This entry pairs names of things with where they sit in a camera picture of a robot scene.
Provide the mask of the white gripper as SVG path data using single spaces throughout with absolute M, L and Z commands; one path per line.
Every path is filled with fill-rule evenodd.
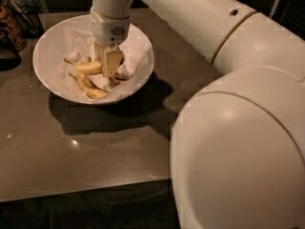
M 94 60 L 102 61 L 102 47 L 113 44 L 122 44 L 128 37 L 131 20 L 110 18 L 91 9 L 91 31 L 94 37 Z M 103 53 L 104 70 L 106 77 L 114 76 L 117 69 L 124 62 L 124 53 L 116 48 L 107 47 Z

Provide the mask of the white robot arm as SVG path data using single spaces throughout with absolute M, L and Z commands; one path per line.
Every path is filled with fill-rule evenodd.
M 127 35 L 132 0 L 92 0 L 92 31 Z M 142 0 L 221 77 L 172 131 L 181 229 L 305 229 L 305 49 L 301 38 L 235 0 Z

